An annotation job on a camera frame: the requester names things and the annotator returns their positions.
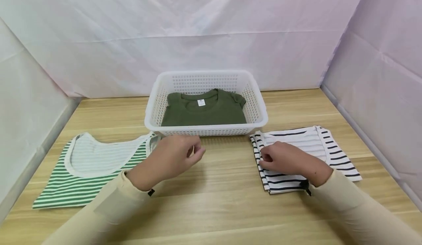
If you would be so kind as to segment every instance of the basket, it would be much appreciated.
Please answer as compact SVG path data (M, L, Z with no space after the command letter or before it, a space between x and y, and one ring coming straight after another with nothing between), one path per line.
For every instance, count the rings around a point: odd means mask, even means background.
M222 89L242 95L247 123L235 125L161 126L167 95L180 92L198 95L211 89ZM145 111L145 127L163 134L228 136L248 134L268 122L266 106L252 74L245 70L175 71L161 73L152 88Z

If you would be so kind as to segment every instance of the olive green t-shirt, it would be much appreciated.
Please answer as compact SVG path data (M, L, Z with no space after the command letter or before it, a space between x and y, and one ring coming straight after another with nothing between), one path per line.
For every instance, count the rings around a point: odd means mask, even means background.
M211 89L201 95L171 93L161 126L231 125L246 123L246 100L239 94Z

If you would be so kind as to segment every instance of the finger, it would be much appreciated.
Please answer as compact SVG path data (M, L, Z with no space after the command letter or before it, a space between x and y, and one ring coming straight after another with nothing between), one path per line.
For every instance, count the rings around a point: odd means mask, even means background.
M261 151L262 156L264 155L270 156L272 153L272 145L262 147L260 151Z
M266 162L266 161L261 160L261 161L259 161L259 165L264 169L274 171L274 168L273 168L274 163L273 162Z
M186 157L189 157L192 154L192 151L193 151L193 146L189 148L189 150L187 151Z
M196 153L194 153L191 157L187 159L187 161L189 162L189 165L192 166L196 164L197 162L199 162L202 159L202 156L204 155L204 153L205 153L205 148L198 149Z
M264 161L266 161L266 162L272 162L273 161L271 156L269 156L267 154L264 154L262 157L263 157Z
M187 148L191 148L194 146L194 148L200 149L201 148L201 140L199 139L199 136L187 136L185 137L185 146Z

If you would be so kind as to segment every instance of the tabletop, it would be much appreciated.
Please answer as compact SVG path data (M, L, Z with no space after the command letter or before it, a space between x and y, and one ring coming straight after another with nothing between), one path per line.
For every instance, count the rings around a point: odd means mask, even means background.
M262 131L320 125L359 170L357 185L419 233L422 216L319 89L263 92ZM31 209L63 146L89 132L100 142L133 140L144 126L147 97L82 100L0 227L0 244L40 244L80 208ZM202 137L201 162L163 183L151 201L119 226L108 244L355 244L333 215L303 192L263 190L247 136Z

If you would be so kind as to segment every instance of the fabric wall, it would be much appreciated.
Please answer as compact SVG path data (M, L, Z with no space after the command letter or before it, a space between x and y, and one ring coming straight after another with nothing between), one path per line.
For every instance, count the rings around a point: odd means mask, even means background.
M421 28L422 0L362 0L323 82L380 150L384 166L419 198Z
M0 19L0 223L75 106Z
M168 70L245 68L263 90L319 87L360 0L0 0L69 96L139 96Z

